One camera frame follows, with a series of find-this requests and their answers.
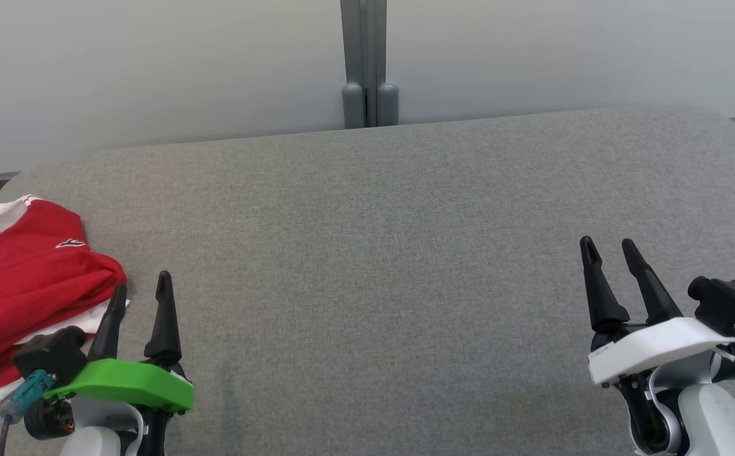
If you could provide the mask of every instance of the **gray couch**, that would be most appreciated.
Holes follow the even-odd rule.
[[[692,278],[735,278],[735,125],[688,108],[133,148],[22,173],[0,202],[27,193],[125,267],[121,358],[172,272],[196,385],[173,455],[632,454],[625,402],[587,373],[579,239],[634,320],[624,237],[685,314]]]

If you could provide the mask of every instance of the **folded clothing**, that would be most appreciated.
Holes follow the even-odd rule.
[[[89,248],[76,213],[32,194],[0,204],[0,401],[20,384],[21,344],[70,324],[93,334],[121,282],[122,266]]]

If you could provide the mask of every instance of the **teal cable connector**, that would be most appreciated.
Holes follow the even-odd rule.
[[[0,416],[15,424],[20,421],[32,402],[43,398],[45,393],[52,388],[55,382],[54,375],[50,376],[44,370],[35,370],[27,377],[27,380],[16,389],[8,398],[5,408],[0,410]]]

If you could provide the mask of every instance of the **white wall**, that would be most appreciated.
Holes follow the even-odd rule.
[[[336,0],[0,0],[0,173],[344,127]]]
[[[405,124],[666,103],[735,116],[735,0],[388,0]]]

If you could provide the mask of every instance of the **gray metal bracket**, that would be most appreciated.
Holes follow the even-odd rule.
[[[386,81],[387,0],[339,0],[345,128],[398,124],[398,86]]]

